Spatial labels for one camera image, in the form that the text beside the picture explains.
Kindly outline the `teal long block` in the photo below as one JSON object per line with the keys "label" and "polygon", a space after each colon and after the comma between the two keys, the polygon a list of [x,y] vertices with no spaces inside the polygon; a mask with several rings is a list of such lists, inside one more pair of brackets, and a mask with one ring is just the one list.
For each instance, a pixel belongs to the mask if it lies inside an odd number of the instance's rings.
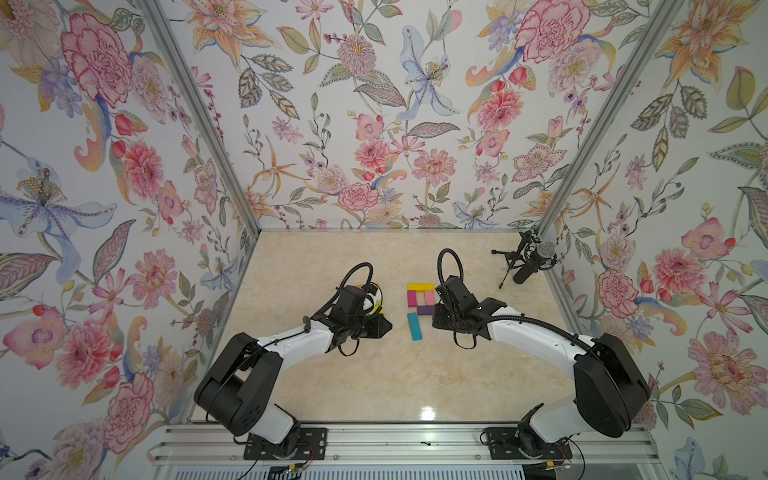
{"label": "teal long block", "polygon": [[419,316],[416,312],[409,312],[407,314],[408,325],[410,329],[411,338],[413,341],[421,341],[423,339]]}

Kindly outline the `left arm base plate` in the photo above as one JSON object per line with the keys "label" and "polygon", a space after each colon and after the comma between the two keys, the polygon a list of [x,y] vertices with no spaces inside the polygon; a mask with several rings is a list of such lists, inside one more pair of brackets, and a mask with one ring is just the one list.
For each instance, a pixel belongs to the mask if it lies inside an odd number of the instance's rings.
{"label": "left arm base plate", "polygon": [[328,446],[328,429],[299,427],[293,429],[280,443],[250,434],[243,458],[253,461],[323,460]]}

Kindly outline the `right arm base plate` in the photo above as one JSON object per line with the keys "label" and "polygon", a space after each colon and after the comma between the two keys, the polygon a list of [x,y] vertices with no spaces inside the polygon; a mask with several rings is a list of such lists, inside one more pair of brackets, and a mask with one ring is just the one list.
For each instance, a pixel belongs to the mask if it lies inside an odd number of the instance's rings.
{"label": "right arm base plate", "polygon": [[534,433],[517,427],[488,427],[480,442],[492,460],[532,460],[562,462],[573,457],[568,445],[546,443]]}

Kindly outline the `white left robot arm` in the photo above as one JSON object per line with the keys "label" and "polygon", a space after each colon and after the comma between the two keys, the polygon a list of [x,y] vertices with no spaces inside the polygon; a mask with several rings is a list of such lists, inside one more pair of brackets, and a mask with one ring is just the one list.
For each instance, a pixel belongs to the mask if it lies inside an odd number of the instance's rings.
{"label": "white left robot arm", "polygon": [[382,304],[382,291],[373,282],[344,286],[298,328],[272,337],[233,336],[197,386],[195,404],[235,437],[253,435],[285,454],[292,452],[300,421],[271,402],[280,375],[307,359],[339,351],[348,340],[383,338],[392,324]]}

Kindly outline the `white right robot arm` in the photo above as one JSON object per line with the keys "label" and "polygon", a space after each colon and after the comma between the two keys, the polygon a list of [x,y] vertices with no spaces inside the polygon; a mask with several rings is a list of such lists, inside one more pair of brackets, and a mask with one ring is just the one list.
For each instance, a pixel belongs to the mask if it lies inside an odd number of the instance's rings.
{"label": "white right robot arm", "polygon": [[500,300],[479,301],[454,275],[436,291],[434,328],[519,348],[573,381],[572,394],[537,404],[517,423],[508,443],[523,457],[541,458],[585,432],[619,438],[650,400],[651,388],[618,337],[568,332]]}

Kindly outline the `aluminium frame rail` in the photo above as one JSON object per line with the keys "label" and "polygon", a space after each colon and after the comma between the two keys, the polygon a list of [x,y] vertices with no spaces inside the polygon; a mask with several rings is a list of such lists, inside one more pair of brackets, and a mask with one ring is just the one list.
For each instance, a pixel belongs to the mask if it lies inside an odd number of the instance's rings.
{"label": "aluminium frame rail", "polygon": [[[504,465],[491,458],[480,441],[488,423],[318,423],[327,430],[325,458],[314,467],[346,465]],[[573,465],[658,465],[655,444],[642,428],[631,428],[618,439],[582,433],[569,442]],[[148,451],[150,464],[160,466],[247,467],[245,446],[223,427],[192,423],[162,430],[160,443]]]}

